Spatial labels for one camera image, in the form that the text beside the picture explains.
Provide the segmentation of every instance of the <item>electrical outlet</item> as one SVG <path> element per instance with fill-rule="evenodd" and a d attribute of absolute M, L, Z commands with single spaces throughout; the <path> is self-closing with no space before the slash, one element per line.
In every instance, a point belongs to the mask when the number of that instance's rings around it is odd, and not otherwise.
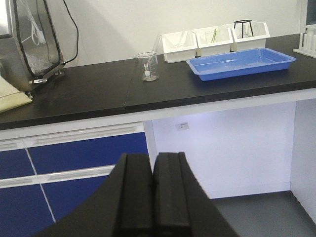
<path fill-rule="evenodd" d="M 189 129 L 188 122 L 178 123 L 178 124 L 176 124 L 176 127 L 177 127 L 177 130 L 178 130 L 178 131 L 182 131 L 182 130 L 187 130 L 187 129 Z"/>

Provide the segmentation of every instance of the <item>black power cord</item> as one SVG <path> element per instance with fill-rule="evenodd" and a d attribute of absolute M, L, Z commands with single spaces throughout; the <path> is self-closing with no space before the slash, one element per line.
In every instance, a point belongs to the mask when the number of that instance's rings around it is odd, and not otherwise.
<path fill-rule="evenodd" d="M 67 63 L 69 63 L 69 62 L 71 62 L 71 61 L 74 61 L 74 60 L 77 58 L 77 56 L 78 56 L 79 29 L 78 29 L 78 26 L 77 26 L 77 24 L 75 23 L 73 17 L 72 17 L 71 14 L 70 14 L 70 11 L 69 11 L 69 9 L 68 9 L 68 6 L 67 6 L 65 0 L 63 0 L 63 2 L 64 2 L 64 5 L 65 5 L 65 7 L 66 7 L 66 10 L 67 10 L 67 12 L 68 12 L 68 14 L 69 14 L 69 17 L 70 17 L 70 19 L 72 20 L 72 22 L 74 23 L 74 25 L 75 25 L 75 27 L 76 27 L 76 31 L 77 31 L 76 55 L 75 55 L 72 59 L 70 59 L 70 60 L 68 60 L 68 61 L 66 61 L 66 62 L 63 62 L 63 65 L 65 65 L 65 64 L 67 64 Z"/>

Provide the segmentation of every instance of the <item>stainless steel appliance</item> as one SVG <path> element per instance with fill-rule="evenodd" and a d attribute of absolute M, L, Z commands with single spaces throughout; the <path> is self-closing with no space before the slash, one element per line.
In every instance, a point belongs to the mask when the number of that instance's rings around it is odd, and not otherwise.
<path fill-rule="evenodd" d="M 0 73 L 31 91 L 64 66 L 45 0 L 0 0 Z"/>

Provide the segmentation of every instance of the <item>black countertop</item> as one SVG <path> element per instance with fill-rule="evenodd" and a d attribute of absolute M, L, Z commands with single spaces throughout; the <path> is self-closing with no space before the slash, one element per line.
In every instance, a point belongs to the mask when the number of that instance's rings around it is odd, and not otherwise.
<path fill-rule="evenodd" d="M 152 82 L 142 82 L 136 59 L 66 68 L 33 103 L 0 114 L 0 130 L 315 88 L 316 59 L 293 52 L 298 42 L 299 35 L 267 39 L 267 48 L 297 59 L 287 70 L 212 81 L 162 55 Z"/>

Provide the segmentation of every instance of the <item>yellow cloth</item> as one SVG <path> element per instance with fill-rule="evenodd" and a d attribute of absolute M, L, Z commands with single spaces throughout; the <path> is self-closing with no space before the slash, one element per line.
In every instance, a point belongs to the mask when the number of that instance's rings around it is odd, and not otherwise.
<path fill-rule="evenodd" d="M 32 100 L 0 76 L 0 113 L 29 104 Z"/>

